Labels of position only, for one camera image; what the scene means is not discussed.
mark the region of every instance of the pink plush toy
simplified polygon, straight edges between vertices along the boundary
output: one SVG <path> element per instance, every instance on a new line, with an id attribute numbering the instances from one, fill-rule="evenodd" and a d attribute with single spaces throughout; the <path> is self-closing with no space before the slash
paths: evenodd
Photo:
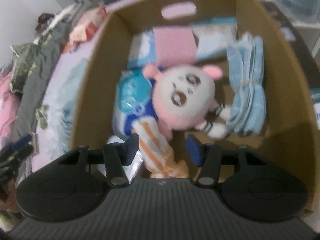
<path id="1" fill-rule="evenodd" d="M 222 77 L 219 67 L 205 65 L 199 68 L 183 64 L 162 73 L 156 65 L 148 64 L 143 68 L 143 75 L 156 80 L 152 103 L 159 117 L 159 130 L 167 140 L 172 139 L 172 130 L 192 127 L 213 139 L 226 136 L 225 124 L 204 119 L 208 112 L 216 113 L 225 121 L 230 117 L 230 107 L 219 105 L 214 99 L 213 80 Z"/>

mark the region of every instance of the orange and white striped towel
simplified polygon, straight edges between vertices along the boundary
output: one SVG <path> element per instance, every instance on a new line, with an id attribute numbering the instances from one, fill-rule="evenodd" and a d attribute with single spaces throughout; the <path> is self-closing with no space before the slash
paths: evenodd
<path id="1" fill-rule="evenodd" d="M 145 167 L 153 179 L 188 178 L 189 170 L 185 161 L 174 161 L 173 150 L 166 138 L 159 132 L 157 121 L 144 116 L 132 123 L 132 133 L 140 137 L 140 151 Z"/>

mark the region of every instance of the plush toy ear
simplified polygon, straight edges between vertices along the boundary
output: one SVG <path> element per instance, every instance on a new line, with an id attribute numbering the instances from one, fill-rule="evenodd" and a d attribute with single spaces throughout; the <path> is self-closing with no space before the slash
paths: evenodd
<path id="1" fill-rule="evenodd" d="M 215 65 L 204 65 L 202 70 L 206 72 L 213 80 L 222 78 L 222 70 Z"/>
<path id="2" fill-rule="evenodd" d="M 155 64 L 150 63 L 143 67 L 142 74 L 145 78 L 156 80 L 161 75 L 161 72 Z"/>

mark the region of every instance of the plush toy leg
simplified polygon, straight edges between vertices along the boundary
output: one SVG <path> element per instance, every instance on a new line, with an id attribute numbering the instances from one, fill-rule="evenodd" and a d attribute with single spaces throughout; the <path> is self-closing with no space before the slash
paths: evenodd
<path id="1" fill-rule="evenodd" d="M 228 121 L 230 119 L 231 107 L 225 104 L 218 104 L 217 101 L 214 99 L 209 109 L 209 112 L 215 113 L 223 120 Z"/>
<path id="2" fill-rule="evenodd" d="M 204 132 L 212 139 L 223 139 L 228 133 L 227 127 L 223 123 L 208 122 L 203 120 L 195 128 L 201 132 Z"/>
<path id="3" fill-rule="evenodd" d="M 172 130 L 171 128 L 162 120 L 159 119 L 158 127 L 160 133 L 167 139 L 167 141 L 172 140 Z"/>

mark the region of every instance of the plush toy eye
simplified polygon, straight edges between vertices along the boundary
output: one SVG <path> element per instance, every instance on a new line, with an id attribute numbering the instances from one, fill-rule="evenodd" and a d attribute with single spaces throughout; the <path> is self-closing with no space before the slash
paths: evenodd
<path id="1" fill-rule="evenodd" d="M 197 75 L 191 73 L 186 75 L 186 80 L 193 86 L 198 86 L 201 83 L 201 79 Z"/>
<path id="2" fill-rule="evenodd" d="M 181 91 L 175 91 L 171 95 L 171 100 L 175 106 L 182 107 L 187 102 L 187 96 Z"/>

